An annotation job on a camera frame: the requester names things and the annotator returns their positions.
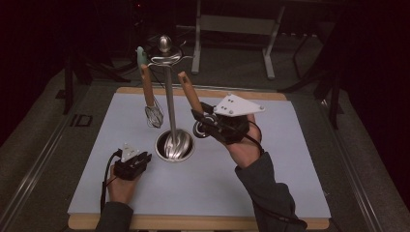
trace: hand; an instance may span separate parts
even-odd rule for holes
[[[108,179],[109,200],[129,204],[132,200],[136,183],[141,175],[137,176],[133,181],[126,181],[117,178],[114,175],[114,165],[110,167],[110,177]]]
[[[255,123],[255,116],[253,114],[248,115],[248,120]],[[256,125],[249,123],[248,135],[260,142],[261,134]],[[247,138],[243,138],[239,143],[233,143],[226,145],[226,149],[229,151],[232,159],[241,168],[246,168],[253,162],[259,159],[260,151],[258,146]]]

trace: wooden handle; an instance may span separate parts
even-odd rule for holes
[[[187,74],[185,72],[180,72],[178,73],[178,78],[180,80],[182,88],[184,89],[184,93],[187,96],[188,102],[190,102],[190,107],[192,107],[193,110],[196,110],[203,114],[204,110],[202,109],[201,102],[199,102],[199,98],[196,95],[196,92],[193,89],[192,83],[190,82]]]
[[[141,65],[141,77],[142,77],[142,89],[144,90],[145,102],[147,102],[147,106],[155,106],[150,69],[148,69],[148,66],[144,64]]]

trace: white paper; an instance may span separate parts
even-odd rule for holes
[[[136,215],[253,217],[248,193],[234,172],[235,163],[213,137],[196,138],[194,153],[170,163],[156,154],[155,141],[168,131],[165,96],[160,129],[149,128],[142,95],[115,94],[73,196],[69,214],[98,214],[106,163],[127,142],[153,154],[131,203]],[[200,98],[216,105],[217,98]],[[255,114],[262,129],[262,147],[274,162],[277,182],[286,183],[300,218],[329,218],[330,212],[314,170],[295,110],[290,101],[253,101],[266,111]],[[185,97],[174,97],[177,128],[192,132],[194,119]]]

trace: white triangular marker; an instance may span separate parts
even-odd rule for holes
[[[123,154],[121,156],[121,162],[126,162],[127,160],[132,159],[136,155],[138,155],[139,150],[134,149],[128,143],[124,143],[123,145]]]
[[[215,108],[214,113],[236,117],[265,111],[265,107],[252,101],[228,94]]]

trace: forearm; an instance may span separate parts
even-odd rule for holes
[[[304,231],[302,226],[279,221],[255,206],[256,203],[270,212],[297,218],[295,202],[287,185],[275,181],[274,167],[268,153],[264,153],[245,169],[237,167],[235,172],[254,202],[253,208],[260,231]]]
[[[133,209],[120,202],[107,202],[96,231],[123,232],[130,230]]]

